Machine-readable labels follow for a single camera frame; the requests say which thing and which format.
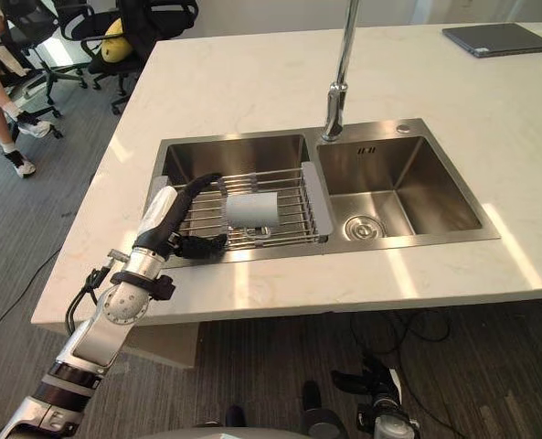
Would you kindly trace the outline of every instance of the chrome faucet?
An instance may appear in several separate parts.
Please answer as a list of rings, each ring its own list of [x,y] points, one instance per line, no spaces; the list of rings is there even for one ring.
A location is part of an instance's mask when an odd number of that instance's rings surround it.
[[[350,62],[352,43],[354,43],[359,4],[360,0],[350,0],[347,5],[344,39],[342,40],[342,48],[340,50],[337,76],[335,77],[335,81],[329,86],[329,93],[327,94],[327,120],[325,121],[322,133],[322,138],[326,142],[333,142],[344,129],[342,113],[344,112],[345,93],[347,92],[345,74],[347,72],[347,65]]]

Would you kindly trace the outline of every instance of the white sneaker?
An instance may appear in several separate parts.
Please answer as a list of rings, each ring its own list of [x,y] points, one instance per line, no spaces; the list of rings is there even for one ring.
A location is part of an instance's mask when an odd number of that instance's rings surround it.
[[[13,164],[19,177],[27,178],[35,174],[35,165],[17,150],[3,155]]]
[[[40,121],[30,112],[21,112],[16,117],[18,131],[23,134],[31,134],[33,137],[45,137],[51,131],[51,123]]]

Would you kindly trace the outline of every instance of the drain strainer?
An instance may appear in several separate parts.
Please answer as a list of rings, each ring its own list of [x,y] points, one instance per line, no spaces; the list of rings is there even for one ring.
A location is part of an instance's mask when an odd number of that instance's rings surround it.
[[[345,224],[345,234],[350,240],[374,240],[387,236],[384,225],[366,215],[350,218]]]

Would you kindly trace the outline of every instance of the white countertop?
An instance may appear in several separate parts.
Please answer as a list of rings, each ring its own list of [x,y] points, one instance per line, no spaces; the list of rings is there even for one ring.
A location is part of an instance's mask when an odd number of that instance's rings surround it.
[[[142,324],[542,297],[542,53],[476,59],[442,27],[359,28],[345,122],[422,118],[501,240],[176,269],[173,300]],[[162,139],[322,125],[341,35],[159,43],[32,322],[57,328],[90,269],[129,251]]]

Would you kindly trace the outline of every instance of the black cable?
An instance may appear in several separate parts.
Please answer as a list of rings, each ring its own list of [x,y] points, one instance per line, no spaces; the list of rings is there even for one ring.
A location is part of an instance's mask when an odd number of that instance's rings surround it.
[[[15,308],[15,306],[18,305],[18,303],[21,301],[21,299],[23,297],[25,297],[25,294],[27,294],[27,291],[28,291],[29,287],[35,281],[35,279],[37,278],[37,275],[41,272],[41,270],[43,270],[43,267],[45,267],[49,263],[49,261],[51,261],[55,256],[57,256],[60,250],[61,250],[61,247],[59,247],[57,250],[55,250],[53,252],[53,254],[51,254],[51,256],[49,256],[45,260],[45,262],[43,262],[41,265],[39,265],[39,268],[37,268],[37,270],[35,271],[33,276],[31,276],[31,279],[29,280],[29,282],[28,282],[27,286],[25,287],[25,289],[23,290],[23,292],[18,296],[18,298],[15,300],[15,302],[13,302],[13,304],[11,304],[6,309],[6,311],[4,311],[4,313],[0,316],[0,324],[5,319],[5,317],[8,316],[8,314],[13,310],[13,308]]]
[[[422,315],[424,315],[426,313],[434,313],[434,314],[442,315],[444,317],[446,329],[445,329],[445,332],[443,333],[443,335],[441,335],[439,337],[426,337],[426,336],[422,335],[419,331],[417,331],[416,329],[414,329],[412,327],[413,322],[415,321],[415,319],[418,316],[422,316]],[[358,337],[358,335],[356,333],[355,326],[354,326],[355,314],[352,314],[350,316],[350,330],[352,332],[352,336],[353,336],[354,341],[356,342],[356,344],[359,347],[361,347],[362,349],[365,349],[366,351],[370,352],[371,354],[386,355],[386,354],[396,352],[398,357],[399,357],[399,371],[402,373],[402,375],[404,377],[405,386],[407,387],[407,390],[409,391],[409,394],[413,398],[413,400],[415,400],[417,405],[419,405],[419,407],[425,413],[427,413],[427,415],[429,415],[430,418],[433,421],[435,421],[439,425],[444,426],[448,430],[452,431],[455,435],[465,439],[467,437],[465,434],[463,434],[462,432],[457,430],[455,427],[453,427],[449,423],[446,423],[445,421],[442,421],[435,414],[433,414],[433,412],[431,410],[429,410],[427,407],[425,407],[425,405],[420,401],[420,398],[415,394],[413,389],[410,387],[409,380],[407,378],[407,374],[405,373],[405,370],[404,370],[403,365],[402,365],[402,357],[401,357],[402,356],[401,348],[402,348],[402,345],[403,345],[403,343],[405,342],[405,340],[407,338],[408,333],[411,333],[412,335],[419,338],[420,340],[426,341],[426,342],[429,342],[429,343],[441,343],[442,341],[449,338],[450,335],[452,334],[452,321],[450,320],[450,318],[448,316],[446,316],[446,315],[443,315],[440,311],[430,310],[430,309],[423,309],[423,310],[417,311],[416,313],[412,314],[409,317],[409,319],[407,321],[405,321],[400,316],[400,314],[395,311],[395,313],[394,313],[395,317],[400,322],[400,324],[403,326],[402,335],[399,335],[399,331],[397,330],[397,326],[395,325],[395,322],[386,313],[381,313],[379,315],[384,317],[387,320],[390,327],[392,328],[393,337],[394,337],[394,340],[395,340],[394,343],[393,343],[393,346],[391,348],[383,349],[383,350],[374,350],[374,349],[372,349],[365,341],[361,340]]]
[[[91,300],[95,305],[98,304],[98,298],[94,293],[94,289],[97,287],[97,285],[100,285],[101,281],[104,279],[104,277],[106,277],[107,273],[108,270],[105,270],[104,268],[102,268],[101,270],[93,269],[91,273],[88,274],[88,277],[86,277],[86,283],[81,287],[80,291],[71,300],[71,303],[66,310],[66,315],[64,319],[64,324],[69,335],[72,335],[76,330],[74,315],[76,314],[76,310],[78,309],[78,306],[80,306],[80,302],[86,296],[86,294],[90,295]]]

